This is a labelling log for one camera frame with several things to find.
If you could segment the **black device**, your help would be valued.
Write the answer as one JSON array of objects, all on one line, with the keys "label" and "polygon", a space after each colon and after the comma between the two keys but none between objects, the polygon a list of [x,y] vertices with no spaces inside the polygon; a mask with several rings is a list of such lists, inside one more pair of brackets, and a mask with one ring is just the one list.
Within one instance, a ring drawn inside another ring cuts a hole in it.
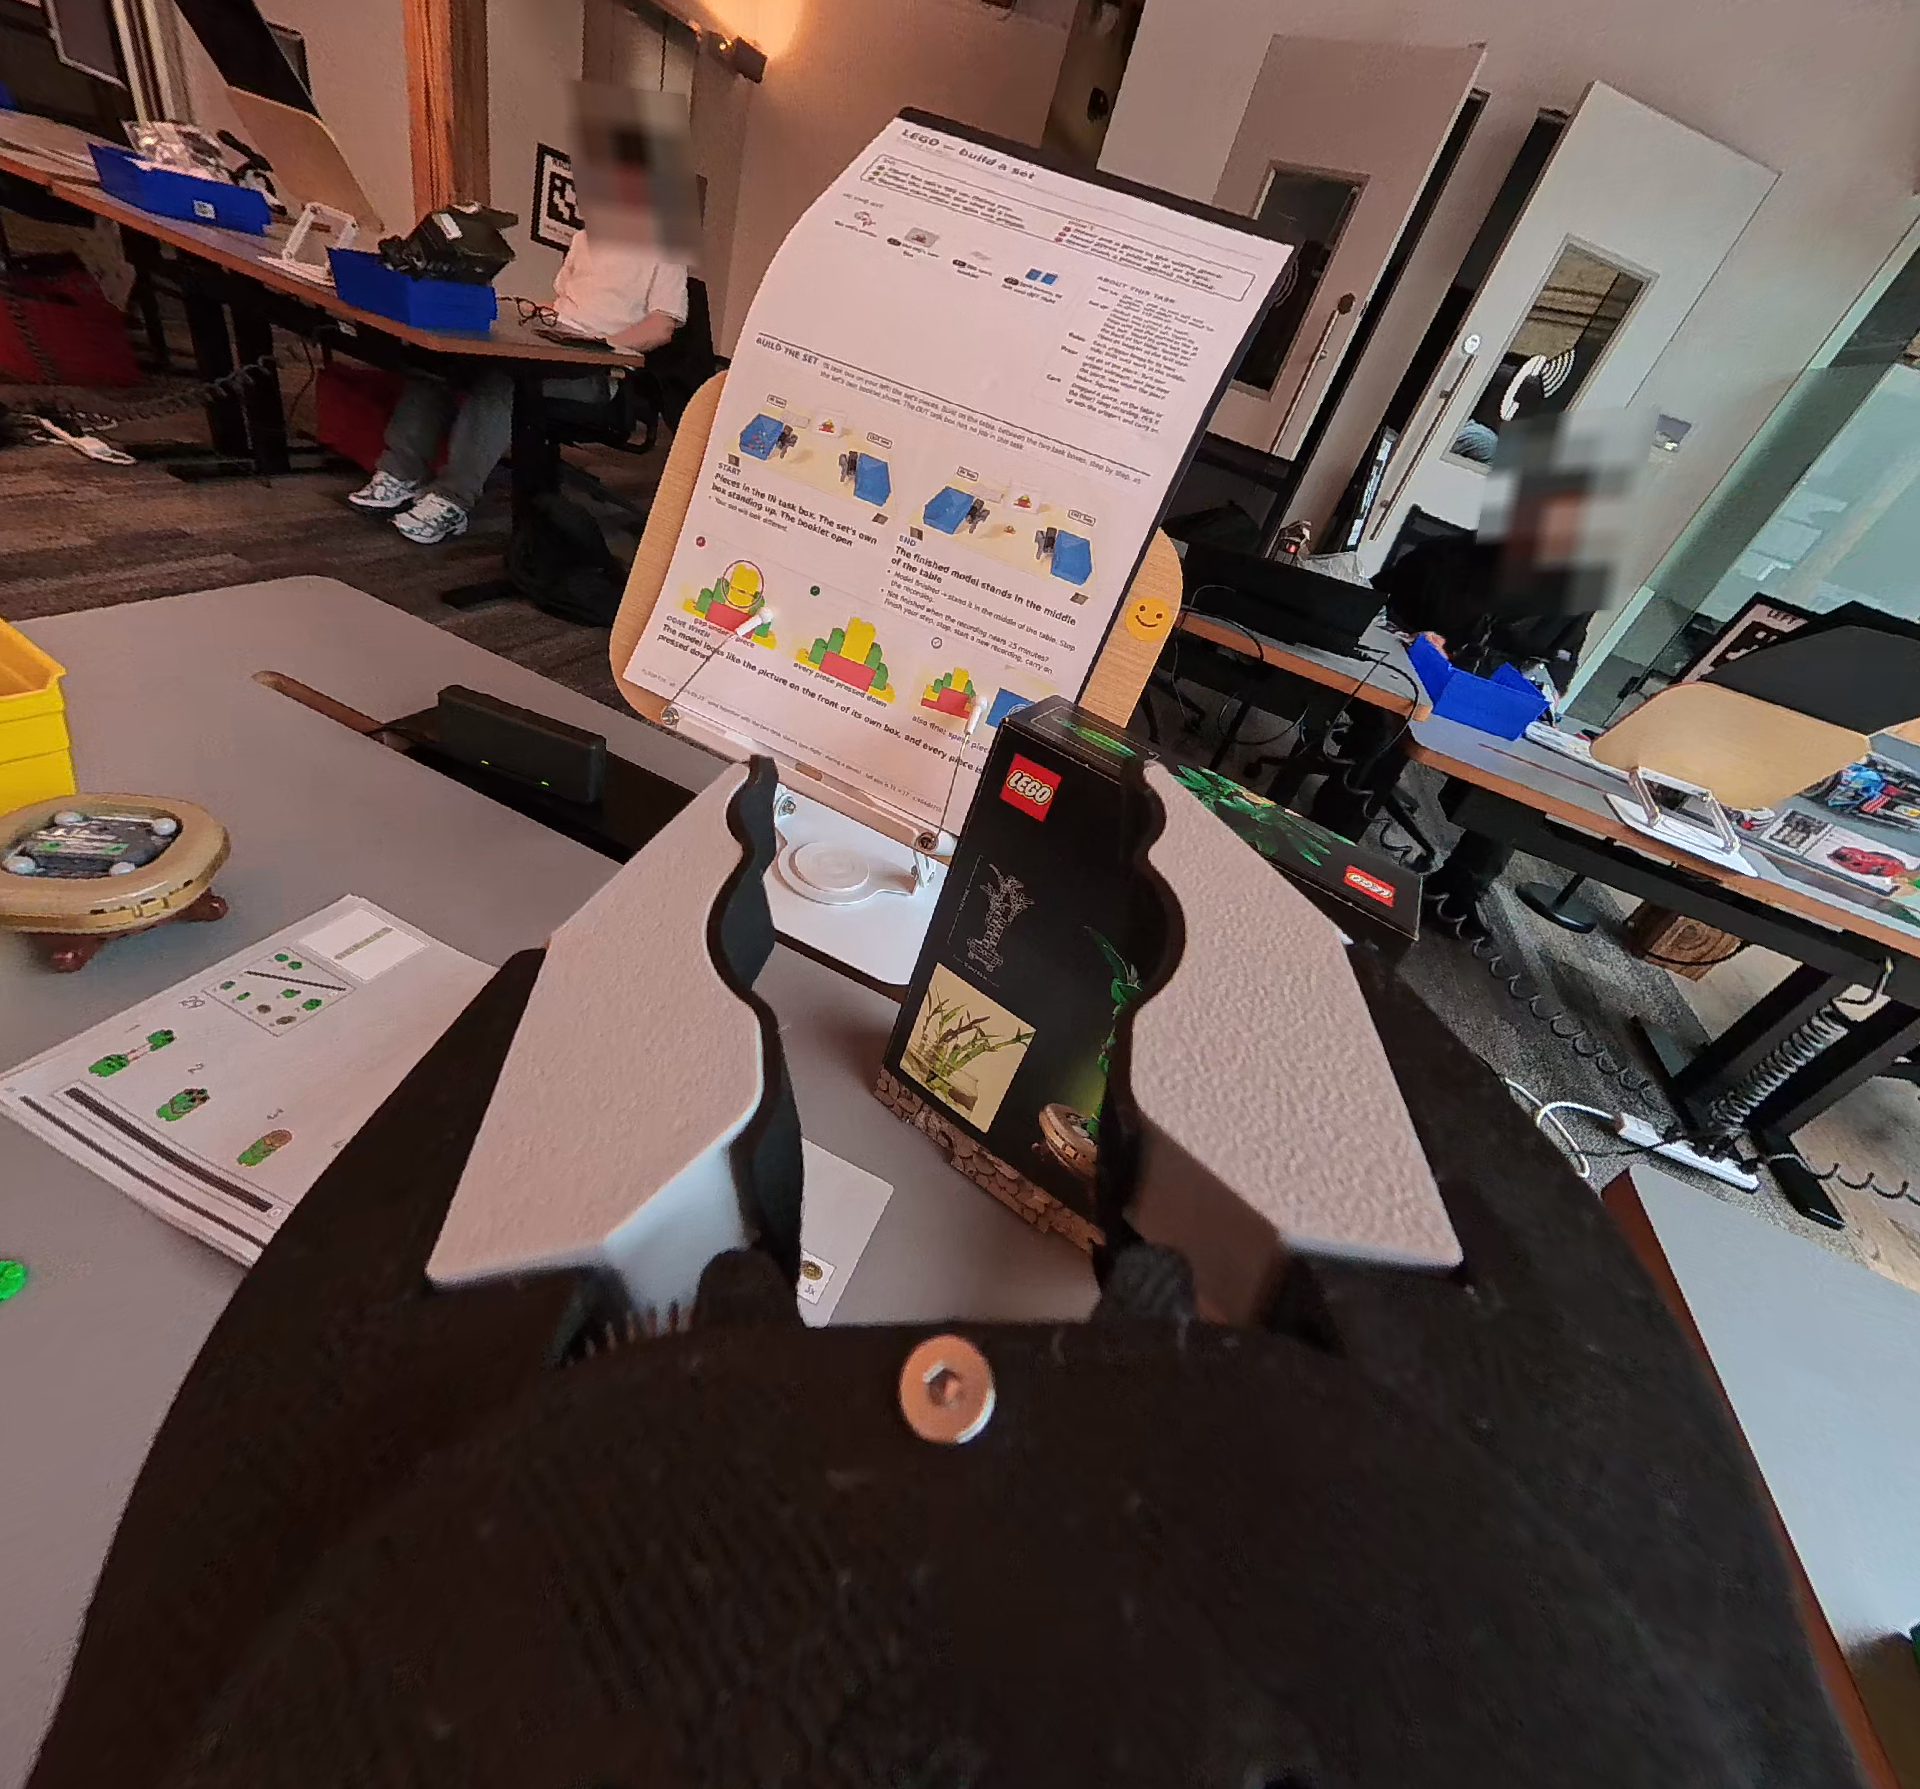
[{"label": "black device", "polygon": [[398,273],[461,285],[493,285],[514,261],[508,209],[467,202],[445,203],[423,216],[406,234],[377,240],[379,259]]}]

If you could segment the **open building instruction booklet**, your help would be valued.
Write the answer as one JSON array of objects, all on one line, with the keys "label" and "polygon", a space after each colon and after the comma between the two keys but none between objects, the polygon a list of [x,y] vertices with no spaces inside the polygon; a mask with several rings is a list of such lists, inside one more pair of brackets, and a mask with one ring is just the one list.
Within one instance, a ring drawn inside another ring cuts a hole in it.
[{"label": "open building instruction booklet", "polygon": [[[102,1163],[185,1233],[254,1266],[323,1170],[412,1075],[395,1108],[403,1181],[451,1125],[451,1195],[545,945],[487,970],[358,897],[29,1059],[4,1104]],[[429,1201],[427,1262],[451,1203]],[[800,1312],[822,1325],[892,1187],[804,1140]]]}]

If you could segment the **white door with dark window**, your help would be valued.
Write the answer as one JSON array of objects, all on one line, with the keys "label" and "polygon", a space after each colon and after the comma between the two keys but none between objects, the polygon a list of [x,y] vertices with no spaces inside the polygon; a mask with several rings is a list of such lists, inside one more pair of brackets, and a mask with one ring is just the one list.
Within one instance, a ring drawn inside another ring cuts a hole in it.
[{"label": "white door with dark window", "polygon": [[1404,239],[1485,44],[1275,34],[1214,203],[1295,247],[1214,432],[1295,457]]}]

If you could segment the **black laptop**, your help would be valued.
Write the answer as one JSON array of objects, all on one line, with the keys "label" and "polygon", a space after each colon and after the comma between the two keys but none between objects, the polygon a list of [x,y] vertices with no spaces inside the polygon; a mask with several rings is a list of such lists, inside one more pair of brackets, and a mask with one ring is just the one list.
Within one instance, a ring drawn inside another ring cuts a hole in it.
[{"label": "black laptop", "polygon": [[1293,563],[1188,542],[1183,552],[1186,608],[1283,645],[1360,651],[1386,598],[1367,582],[1340,580]]}]

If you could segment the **yellow plastic bin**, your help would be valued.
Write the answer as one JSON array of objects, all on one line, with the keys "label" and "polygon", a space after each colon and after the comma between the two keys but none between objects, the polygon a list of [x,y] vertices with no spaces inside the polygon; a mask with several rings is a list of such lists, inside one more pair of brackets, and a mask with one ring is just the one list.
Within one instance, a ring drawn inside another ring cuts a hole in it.
[{"label": "yellow plastic bin", "polygon": [[63,702],[65,669],[1,621],[1,813],[76,792]]}]

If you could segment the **printed instruction sheet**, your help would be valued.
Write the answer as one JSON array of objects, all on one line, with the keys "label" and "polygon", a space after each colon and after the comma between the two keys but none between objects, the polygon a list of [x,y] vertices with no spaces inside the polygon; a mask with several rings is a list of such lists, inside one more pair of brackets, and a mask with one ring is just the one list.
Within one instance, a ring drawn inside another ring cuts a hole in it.
[{"label": "printed instruction sheet", "polygon": [[1088,688],[1291,273],[1250,216],[903,111],[756,288],[615,672],[956,832],[995,728]]}]

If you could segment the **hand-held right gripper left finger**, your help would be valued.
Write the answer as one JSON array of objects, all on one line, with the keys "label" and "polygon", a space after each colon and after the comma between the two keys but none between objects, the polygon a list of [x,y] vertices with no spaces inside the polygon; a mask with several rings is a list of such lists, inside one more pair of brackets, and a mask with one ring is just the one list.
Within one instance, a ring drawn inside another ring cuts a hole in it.
[{"label": "hand-held right gripper left finger", "polygon": [[542,1273],[688,1320],[753,1254],[800,1317],[804,1129],[767,871],[778,772],[726,769],[549,937],[427,1262],[440,1290]]}]

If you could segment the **black marker board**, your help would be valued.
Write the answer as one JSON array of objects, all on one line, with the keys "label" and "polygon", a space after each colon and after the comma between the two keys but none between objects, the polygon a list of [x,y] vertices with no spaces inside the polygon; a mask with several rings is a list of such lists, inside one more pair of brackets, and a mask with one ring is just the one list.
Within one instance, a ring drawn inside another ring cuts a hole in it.
[{"label": "black marker board", "polygon": [[1721,660],[1703,682],[1864,738],[1889,735],[1917,720],[1917,623],[1851,601]]}]

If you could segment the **colourful toy boxes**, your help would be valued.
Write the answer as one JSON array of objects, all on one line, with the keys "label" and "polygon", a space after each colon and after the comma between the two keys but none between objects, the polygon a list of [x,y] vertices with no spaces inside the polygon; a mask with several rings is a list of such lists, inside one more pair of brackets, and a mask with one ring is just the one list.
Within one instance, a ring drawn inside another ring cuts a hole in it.
[{"label": "colourful toy boxes", "polygon": [[1756,842],[1886,909],[1915,910],[1917,772],[1870,751],[1781,802],[1760,824]]}]

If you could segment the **tan toy brick pot base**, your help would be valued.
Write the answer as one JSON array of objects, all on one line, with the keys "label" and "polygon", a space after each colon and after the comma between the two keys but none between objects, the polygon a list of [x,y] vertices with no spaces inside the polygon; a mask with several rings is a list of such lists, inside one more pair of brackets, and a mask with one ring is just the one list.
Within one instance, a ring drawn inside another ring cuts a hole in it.
[{"label": "tan toy brick pot base", "polygon": [[230,852],[204,808],[152,792],[67,792],[1,818],[1,926],[51,970],[74,973],[120,937],[219,921]]}]

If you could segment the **wooden stand with black sheet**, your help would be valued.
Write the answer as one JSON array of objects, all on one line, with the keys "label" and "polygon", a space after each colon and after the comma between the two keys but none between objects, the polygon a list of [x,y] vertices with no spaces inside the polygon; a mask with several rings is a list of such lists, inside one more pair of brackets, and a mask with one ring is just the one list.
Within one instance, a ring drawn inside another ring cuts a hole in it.
[{"label": "wooden stand with black sheet", "polygon": [[233,111],[268,169],[281,202],[301,214],[318,202],[353,216],[366,237],[386,231],[373,197],[323,123],[301,71],[284,54],[254,0],[172,0],[219,71]]}]

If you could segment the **dark monitor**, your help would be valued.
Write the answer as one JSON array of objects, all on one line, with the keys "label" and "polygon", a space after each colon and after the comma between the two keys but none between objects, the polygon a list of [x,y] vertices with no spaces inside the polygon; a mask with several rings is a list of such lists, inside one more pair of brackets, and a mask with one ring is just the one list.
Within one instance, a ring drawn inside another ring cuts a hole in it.
[{"label": "dark monitor", "polygon": [[130,86],[112,0],[36,0],[57,59],[92,80]]}]

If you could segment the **background desk near doors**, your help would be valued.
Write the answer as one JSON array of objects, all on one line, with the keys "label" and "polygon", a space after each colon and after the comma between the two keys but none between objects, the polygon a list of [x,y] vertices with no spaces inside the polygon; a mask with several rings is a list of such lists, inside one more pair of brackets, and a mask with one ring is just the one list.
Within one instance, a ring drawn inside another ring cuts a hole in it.
[{"label": "background desk near doors", "polygon": [[1307,643],[1276,640],[1198,608],[1183,605],[1176,615],[1176,633],[1185,638],[1233,651],[1266,669],[1306,678],[1329,688],[1338,702],[1366,702],[1408,720],[1432,714],[1432,702],[1407,648],[1382,626],[1361,636],[1358,652],[1340,652]]}]

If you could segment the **black bamboo toy set box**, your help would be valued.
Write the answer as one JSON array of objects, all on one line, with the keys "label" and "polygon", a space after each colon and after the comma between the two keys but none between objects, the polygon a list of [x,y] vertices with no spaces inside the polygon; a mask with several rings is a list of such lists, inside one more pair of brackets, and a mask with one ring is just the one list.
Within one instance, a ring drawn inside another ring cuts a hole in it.
[{"label": "black bamboo toy set box", "polygon": [[1320,909],[1396,960],[1424,878],[1233,778],[1167,764],[1065,697],[1000,720],[878,1077],[888,1110],[1025,1225],[1091,1252],[1117,1020],[1159,945],[1131,778],[1165,764]]}]

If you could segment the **white door with logo window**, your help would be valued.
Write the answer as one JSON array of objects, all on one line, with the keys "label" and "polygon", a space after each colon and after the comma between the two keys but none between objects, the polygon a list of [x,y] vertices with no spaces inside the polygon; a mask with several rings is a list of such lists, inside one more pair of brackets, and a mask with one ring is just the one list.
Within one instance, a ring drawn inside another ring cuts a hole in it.
[{"label": "white door with logo window", "polygon": [[1416,402],[1361,525],[1382,561],[1413,513],[1475,528],[1572,418],[1622,428],[1776,173],[1604,85],[1560,131]]}]

